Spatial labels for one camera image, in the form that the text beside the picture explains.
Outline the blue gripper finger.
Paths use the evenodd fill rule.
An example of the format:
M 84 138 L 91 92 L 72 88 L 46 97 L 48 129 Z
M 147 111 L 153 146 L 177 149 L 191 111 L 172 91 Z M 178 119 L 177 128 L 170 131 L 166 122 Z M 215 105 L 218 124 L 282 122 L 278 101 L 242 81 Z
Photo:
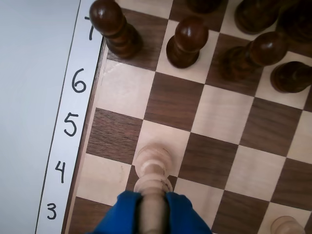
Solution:
M 168 192 L 166 199 L 170 208 L 169 234 L 212 234 L 185 195 Z
M 115 205 L 92 231 L 93 234 L 136 234 L 136 209 L 142 196 L 140 193 L 124 191 L 117 197 Z

